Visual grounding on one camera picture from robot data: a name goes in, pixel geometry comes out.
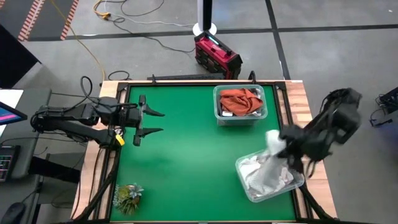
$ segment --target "plastic container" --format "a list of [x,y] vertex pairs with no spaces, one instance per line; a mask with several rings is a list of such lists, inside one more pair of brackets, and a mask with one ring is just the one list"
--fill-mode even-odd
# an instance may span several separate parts
[[305,182],[304,176],[302,174],[300,174],[299,172],[297,172],[296,170],[289,169],[289,172],[293,175],[293,180],[291,181],[290,184],[286,185],[284,188],[280,189],[277,192],[265,195],[263,197],[252,198],[252,195],[249,193],[249,191],[248,191],[249,189],[246,187],[244,179],[243,179],[243,177],[242,177],[242,175],[241,175],[241,173],[239,171],[239,164],[242,162],[243,159],[252,158],[253,156],[258,156],[258,155],[261,155],[263,153],[264,153],[264,150],[261,150],[259,152],[255,152],[255,153],[252,153],[250,155],[246,155],[246,156],[240,157],[238,160],[236,160],[236,163],[235,163],[236,171],[238,173],[239,179],[241,180],[244,192],[246,193],[246,195],[248,196],[248,199],[250,201],[255,202],[255,203],[261,202],[263,200],[267,200],[269,198],[275,197],[276,195],[280,195],[280,194],[283,194],[283,193],[288,192],[290,190],[294,190],[297,187],[300,187],[301,185],[304,184],[304,182]]
[[[247,89],[256,88],[260,90],[260,99],[262,100],[262,102],[264,102],[261,109],[259,109],[261,115],[231,116],[231,117],[220,116],[218,114],[218,103],[219,103],[218,96],[220,95],[220,91],[241,89],[241,88],[247,88]],[[214,114],[217,118],[217,124],[219,126],[253,125],[255,122],[264,119],[268,115],[264,89],[259,85],[219,85],[216,86],[213,90],[213,98],[214,98]]]

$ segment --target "white cable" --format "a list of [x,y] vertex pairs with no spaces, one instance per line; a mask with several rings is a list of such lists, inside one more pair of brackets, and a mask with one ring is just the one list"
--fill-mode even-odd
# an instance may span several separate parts
[[132,21],[133,23],[136,23],[136,24],[165,24],[165,25],[173,25],[173,26],[179,26],[179,27],[186,27],[186,26],[193,26],[193,25],[195,25],[195,24],[176,24],[176,23],[172,23],[172,22],[162,22],[162,21],[152,21],[152,22],[140,22],[140,21],[135,21],[134,19],[131,19],[131,18],[128,18],[128,17],[122,16],[122,15],[119,15],[119,14],[116,14],[116,13],[113,13],[113,12],[109,12],[109,11],[106,9],[106,2],[107,2],[107,1],[108,1],[108,0],[105,0],[105,2],[104,2],[104,10],[105,10],[105,12],[108,12],[108,13],[110,13],[111,15],[115,15],[115,16],[119,16],[119,17],[128,19],[128,20],[130,20],[130,21]]

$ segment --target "red power station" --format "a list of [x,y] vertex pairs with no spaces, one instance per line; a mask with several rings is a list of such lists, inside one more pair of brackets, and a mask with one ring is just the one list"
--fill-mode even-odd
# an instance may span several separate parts
[[241,56],[208,31],[195,37],[197,62],[211,73],[222,73],[225,79],[238,79],[241,73]]

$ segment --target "monitor screen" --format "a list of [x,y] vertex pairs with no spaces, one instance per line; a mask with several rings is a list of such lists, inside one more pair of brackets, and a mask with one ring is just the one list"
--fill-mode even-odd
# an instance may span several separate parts
[[0,125],[26,120],[27,116],[0,102]]

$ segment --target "wooden table frame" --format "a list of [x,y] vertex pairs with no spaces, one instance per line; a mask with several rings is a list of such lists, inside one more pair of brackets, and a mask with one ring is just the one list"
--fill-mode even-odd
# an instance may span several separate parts
[[[307,95],[305,93],[304,85],[299,80],[258,80],[258,83],[276,83],[277,85],[277,99],[279,100],[280,112],[282,117],[282,124],[295,123],[299,126],[305,126],[309,121],[312,120],[310,108],[308,105]],[[99,96],[110,96],[119,98],[120,102],[124,102],[126,96],[126,88],[128,83],[138,85],[150,85],[152,81],[147,80],[134,80],[134,81],[105,81],[103,82]],[[251,80],[159,80],[156,81],[158,85],[166,85],[171,83],[252,83]],[[105,129],[106,126],[101,123],[97,124],[93,128]],[[115,152],[105,151],[99,149],[99,146],[94,141],[91,141],[87,145],[86,155],[84,164],[81,170],[81,189],[80,199],[78,200],[78,192],[76,192],[75,203],[73,210],[76,206],[75,218],[84,210],[88,205],[91,198],[95,195],[98,185],[103,181],[105,175],[107,175],[113,165]],[[317,169],[311,179],[307,180],[307,187],[317,202],[323,207],[323,209],[332,217],[336,217],[336,210],[331,196],[328,178],[326,176],[326,170],[323,162],[317,164]],[[91,214],[91,218],[105,218],[110,215],[108,212],[108,205],[112,203],[110,199],[109,187],[103,194],[101,205]],[[299,216],[307,218],[307,210],[305,201],[302,197],[299,189],[296,190],[298,199]]]

